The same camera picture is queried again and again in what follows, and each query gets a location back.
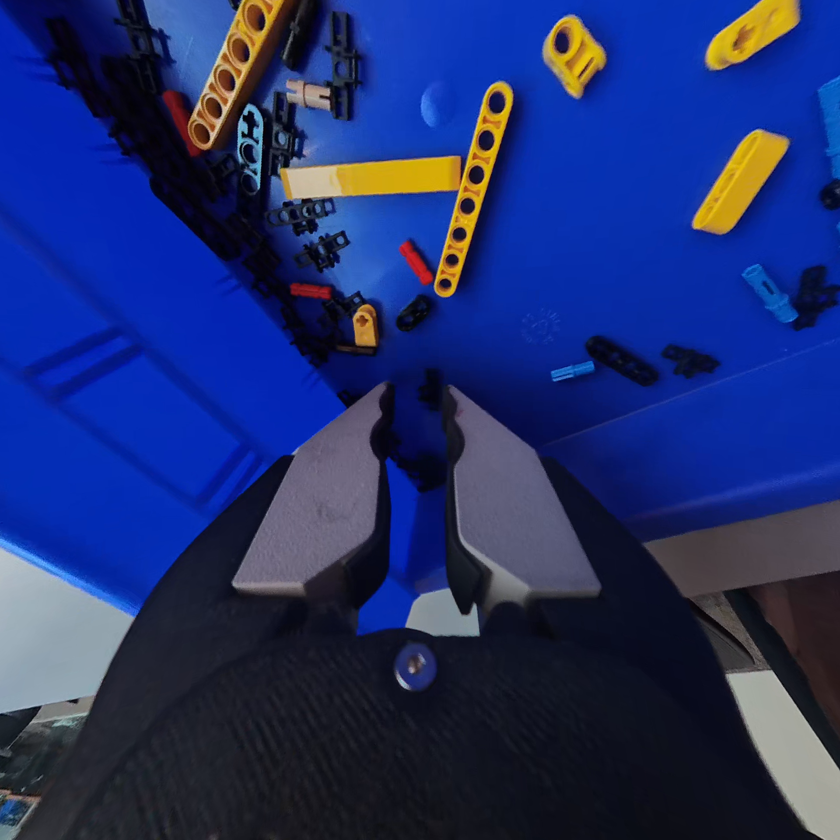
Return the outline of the small yellow lego connector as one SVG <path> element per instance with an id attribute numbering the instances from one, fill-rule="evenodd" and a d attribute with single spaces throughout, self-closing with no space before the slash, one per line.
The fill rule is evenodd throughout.
<path id="1" fill-rule="evenodd" d="M 542 43 L 542 60 L 574 99 L 581 99 L 595 73 L 606 66 L 606 52 L 581 19 L 562 17 Z"/>

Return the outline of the long blue lego pin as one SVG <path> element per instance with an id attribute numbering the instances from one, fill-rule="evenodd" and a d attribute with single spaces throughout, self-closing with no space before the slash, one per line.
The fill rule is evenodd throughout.
<path id="1" fill-rule="evenodd" d="M 833 179 L 839 179 L 839 77 L 829 80 L 817 90 L 826 138 L 825 154 Z"/>

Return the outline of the yellow curved lego panel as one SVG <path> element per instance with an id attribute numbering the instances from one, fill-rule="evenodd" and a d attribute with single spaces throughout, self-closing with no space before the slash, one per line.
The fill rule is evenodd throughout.
<path id="1" fill-rule="evenodd" d="M 725 164 L 691 221 L 711 235 L 731 232 L 791 146 L 791 140 L 764 129 L 748 133 Z"/>

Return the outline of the black lego cross connector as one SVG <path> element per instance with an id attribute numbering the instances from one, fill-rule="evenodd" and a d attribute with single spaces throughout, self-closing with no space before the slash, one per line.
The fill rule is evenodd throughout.
<path id="1" fill-rule="evenodd" d="M 811 266 L 801 273 L 793 307 L 797 312 L 791 326 L 794 331 L 809 329 L 816 325 L 819 316 L 838 304 L 839 285 L 826 279 L 825 266 Z"/>

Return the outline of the narrow yellow lego tile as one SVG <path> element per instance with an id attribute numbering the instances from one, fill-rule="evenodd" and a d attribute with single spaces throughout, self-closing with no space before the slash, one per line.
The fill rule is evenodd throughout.
<path id="1" fill-rule="evenodd" d="M 450 193 L 459 189 L 462 159 L 422 159 L 285 167 L 280 180 L 288 200 Z"/>

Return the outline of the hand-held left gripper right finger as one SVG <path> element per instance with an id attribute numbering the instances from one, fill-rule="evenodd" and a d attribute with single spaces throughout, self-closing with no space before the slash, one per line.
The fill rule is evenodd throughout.
<path id="1" fill-rule="evenodd" d="M 537 451 L 458 388 L 442 397 L 446 573 L 458 610 L 602 592 Z"/>

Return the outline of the black thin lego liftarm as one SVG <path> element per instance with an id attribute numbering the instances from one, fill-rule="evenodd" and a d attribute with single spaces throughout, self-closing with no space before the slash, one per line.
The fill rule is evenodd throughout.
<path id="1" fill-rule="evenodd" d="M 658 382 L 655 367 L 601 335 L 591 336 L 584 348 L 594 362 L 636 385 L 651 386 Z"/>

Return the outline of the black lego link piece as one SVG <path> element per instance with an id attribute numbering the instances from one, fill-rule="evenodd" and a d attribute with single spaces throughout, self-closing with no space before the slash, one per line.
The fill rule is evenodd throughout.
<path id="1" fill-rule="evenodd" d="M 720 366 L 720 361 L 707 353 L 685 348 L 677 344 L 666 345 L 660 353 L 661 357 L 673 364 L 673 374 L 687 380 L 698 374 L 712 374 Z"/>

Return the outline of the orange seven-hole lego beam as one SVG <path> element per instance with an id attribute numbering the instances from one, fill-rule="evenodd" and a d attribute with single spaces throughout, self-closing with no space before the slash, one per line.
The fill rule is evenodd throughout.
<path id="1" fill-rule="evenodd" d="M 199 150 L 218 151 L 228 142 L 297 7 L 297 1 L 240 3 L 187 124 Z"/>

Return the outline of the tan lego pin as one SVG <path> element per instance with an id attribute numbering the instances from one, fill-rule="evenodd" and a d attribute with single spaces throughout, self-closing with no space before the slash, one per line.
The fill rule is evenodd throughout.
<path id="1" fill-rule="evenodd" d="M 290 104 L 327 112 L 333 109 L 333 92 L 330 86 L 320 86 L 303 79 L 288 79 L 286 88 L 286 97 Z"/>

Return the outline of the blue plastic bin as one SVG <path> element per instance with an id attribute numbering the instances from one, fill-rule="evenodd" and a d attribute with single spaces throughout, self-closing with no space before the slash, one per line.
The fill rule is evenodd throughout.
<path id="1" fill-rule="evenodd" d="M 434 298 L 446 318 L 435 349 L 454 366 L 444 381 L 556 458 L 643 540 L 838 498 L 838 308 L 797 332 L 742 278 L 761 264 L 794 296 L 803 270 L 822 265 L 838 283 L 838 212 L 817 196 L 830 167 L 816 95 L 838 76 L 838 2 L 802 2 L 788 35 L 708 70 L 711 38 L 752 5 L 324 2 L 353 20 L 355 113 L 297 116 L 305 165 L 464 160 L 482 95 L 511 85 L 459 287 Z M 581 99 L 542 58 L 570 14 L 606 52 Z M 2 545 L 136 613 L 230 501 L 202 513 L 163 500 L 11 374 L 23 352 L 48 382 L 80 359 L 74 345 L 32 353 L 67 327 L 40 326 L 33 279 L 44 270 L 4 195 L 11 164 L 35 163 L 21 155 L 32 122 L 15 131 L 22 112 L 9 108 L 27 89 L 9 53 L 21 42 L 2 12 Z M 731 232 L 692 229 L 754 130 L 791 146 Z M 658 382 L 636 385 L 594 362 L 593 374 L 553 383 L 552 370 L 593 361 L 594 335 L 652 365 Z M 660 355 L 671 343 L 721 364 L 674 375 Z"/>

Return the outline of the yellow thin seven-hole liftarm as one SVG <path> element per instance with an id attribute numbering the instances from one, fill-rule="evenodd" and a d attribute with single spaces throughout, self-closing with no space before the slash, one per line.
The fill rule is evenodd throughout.
<path id="1" fill-rule="evenodd" d="M 441 298 L 451 297 L 458 288 L 512 103 L 512 89 L 504 80 L 491 84 L 482 99 L 434 280 L 434 291 Z"/>

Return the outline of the small black lego connector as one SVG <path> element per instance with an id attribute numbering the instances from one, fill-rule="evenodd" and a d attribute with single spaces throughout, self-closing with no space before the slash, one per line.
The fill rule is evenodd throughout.
<path id="1" fill-rule="evenodd" d="M 396 328 L 400 332 L 414 331 L 426 320 L 434 308 L 433 300 L 424 294 L 417 295 L 399 311 L 395 319 Z"/>

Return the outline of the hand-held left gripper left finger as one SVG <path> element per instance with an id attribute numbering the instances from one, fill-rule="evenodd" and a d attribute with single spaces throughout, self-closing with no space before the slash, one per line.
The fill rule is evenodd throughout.
<path id="1" fill-rule="evenodd" d="M 358 610 L 380 589 L 393 414 L 394 386 L 384 382 L 298 448 L 233 579 L 237 592 Z"/>

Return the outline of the short yellow thin liftarm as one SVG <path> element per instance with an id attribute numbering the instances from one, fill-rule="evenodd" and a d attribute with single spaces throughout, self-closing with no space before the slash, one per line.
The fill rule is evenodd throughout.
<path id="1" fill-rule="evenodd" d="M 799 1 L 760 1 L 711 39 L 705 54 L 709 70 L 743 63 L 801 20 Z"/>

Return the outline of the light blue thin liftarm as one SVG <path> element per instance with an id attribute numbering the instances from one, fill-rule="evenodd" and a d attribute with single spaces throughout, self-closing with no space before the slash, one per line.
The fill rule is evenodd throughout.
<path id="1" fill-rule="evenodd" d="M 266 120 L 253 103 L 247 103 L 237 126 L 239 186 L 248 198 L 259 200 L 266 186 Z"/>

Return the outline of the red lego cylinder piece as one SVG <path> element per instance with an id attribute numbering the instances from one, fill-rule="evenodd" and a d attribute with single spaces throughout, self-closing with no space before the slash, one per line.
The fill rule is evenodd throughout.
<path id="1" fill-rule="evenodd" d="M 203 150 L 195 145 L 189 133 L 188 124 L 192 116 L 192 109 L 188 107 L 189 102 L 185 95 L 179 91 L 167 89 L 163 91 L 161 98 L 171 115 L 175 129 L 182 138 L 189 156 L 196 158 L 202 155 Z"/>

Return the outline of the pile of black track pieces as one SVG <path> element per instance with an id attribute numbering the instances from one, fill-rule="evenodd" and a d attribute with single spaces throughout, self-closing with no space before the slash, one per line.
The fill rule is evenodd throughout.
<path id="1" fill-rule="evenodd" d="M 236 178 L 226 194 L 211 192 L 217 178 L 203 157 L 191 158 L 161 98 L 137 88 L 140 106 L 156 114 L 150 129 L 118 131 L 119 117 L 92 114 L 76 86 L 77 74 L 49 60 L 57 45 L 50 19 L 63 18 L 84 51 L 91 79 L 106 107 L 118 103 L 136 72 L 117 87 L 102 73 L 122 62 L 131 43 L 114 23 L 115 2 L 2 2 L 22 42 L 9 53 L 27 88 L 12 97 L 14 130 L 31 121 L 35 138 L 12 163 L 4 195 L 21 212 L 32 237 L 31 299 L 41 302 L 44 328 L 67 327 L 32 354 L 79 348 L 77 368 L 48 382 L 46 367 L 23 352 L 11 374 L 43 407 L 77 423 L 108 455 L 125 457 L 164 491 L 163 500 L 189 512 L 221 509 L 236 490 L 297 447 L 318 425 L 342 411 L 341 396 L 360 399 L 377 382 L 395 385 L 394 428 L 386 454 L 419 492 L 441 487 L 445 449 L 440 416 L 417 399 L 425 370 L 444 376 L 448 363 L 435 349 L 445 332 L 442 308 L 430 308 L 412 332 L 395 320 L 417 295 L 436 298 L 399 252 L 408 239 L 426 261 L 441 247 L 453 192 L 353 196 L 318 220 L 318 231 L 295 237 L 284 226 L 250 223 L 230 229 L 237 213 Z M 371 301 L 381 328 L 376 356 L 333 353 L 312 364 L 285 324 L 283 301 L 261 295 L 294 282 L 330 285 Z"/>

